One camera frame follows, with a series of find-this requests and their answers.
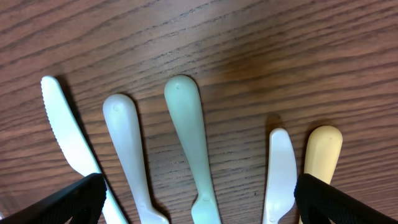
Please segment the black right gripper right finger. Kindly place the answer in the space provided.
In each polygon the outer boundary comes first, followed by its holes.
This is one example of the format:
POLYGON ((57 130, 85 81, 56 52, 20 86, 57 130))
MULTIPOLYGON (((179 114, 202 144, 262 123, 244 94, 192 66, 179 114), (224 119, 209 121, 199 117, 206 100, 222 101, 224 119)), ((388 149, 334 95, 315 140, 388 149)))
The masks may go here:
POLYGON ((310 174, 299 175, 294 197, 303 224, 397 224, 310 174))

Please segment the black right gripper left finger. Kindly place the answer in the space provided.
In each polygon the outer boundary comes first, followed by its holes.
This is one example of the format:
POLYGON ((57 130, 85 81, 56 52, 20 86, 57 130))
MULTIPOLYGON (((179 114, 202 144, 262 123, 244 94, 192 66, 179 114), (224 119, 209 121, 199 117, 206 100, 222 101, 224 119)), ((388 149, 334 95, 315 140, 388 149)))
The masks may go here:
POLYGON ((1 220, 1 224, 97 224, 106 200, 103 174, 92 173, 1 220))

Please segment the white plastic knife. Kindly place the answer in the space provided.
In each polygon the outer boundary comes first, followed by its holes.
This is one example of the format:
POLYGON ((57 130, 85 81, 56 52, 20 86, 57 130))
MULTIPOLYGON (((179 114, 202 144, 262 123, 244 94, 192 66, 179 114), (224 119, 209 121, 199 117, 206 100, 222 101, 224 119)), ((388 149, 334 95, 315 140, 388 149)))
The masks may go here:
POLYGON ((294 206, 297 166, 292 142, 285 129, 269 135, 269 161, 263 224, 275 224, 294 206))

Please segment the light blue plastic knife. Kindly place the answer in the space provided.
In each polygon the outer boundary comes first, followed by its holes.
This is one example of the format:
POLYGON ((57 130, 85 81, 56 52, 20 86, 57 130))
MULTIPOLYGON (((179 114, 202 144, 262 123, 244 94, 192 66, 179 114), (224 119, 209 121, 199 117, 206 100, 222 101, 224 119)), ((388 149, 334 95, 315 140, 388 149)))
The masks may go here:
POLYGON ((57 79, 44 76, 40 86, 48 121, 68 164, 85 177, 102 173, 57 79))

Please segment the grey plastic knife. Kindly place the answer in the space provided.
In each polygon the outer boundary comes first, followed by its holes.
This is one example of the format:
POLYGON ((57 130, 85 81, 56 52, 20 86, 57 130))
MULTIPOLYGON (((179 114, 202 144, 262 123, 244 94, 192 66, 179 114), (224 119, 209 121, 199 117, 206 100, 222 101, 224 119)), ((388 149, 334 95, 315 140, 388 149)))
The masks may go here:
POLYGON ((111 95, 103 103, 103 114, 141 223, 168 223, 166 216, 154 208, 150 198, 141 130, 134 102, 123 94, 111 95))

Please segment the mint green plastic knife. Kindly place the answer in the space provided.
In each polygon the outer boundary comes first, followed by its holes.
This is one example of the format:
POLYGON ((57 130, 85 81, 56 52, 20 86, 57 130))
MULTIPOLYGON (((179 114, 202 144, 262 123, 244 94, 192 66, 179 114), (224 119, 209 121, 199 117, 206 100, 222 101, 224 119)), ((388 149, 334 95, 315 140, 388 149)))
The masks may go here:
POLYGON ((191 209, 193 222, 220 224, 197 84, 188 76, 174 76, 166 83, 164 96, 197 187, 198 196, 191 209))

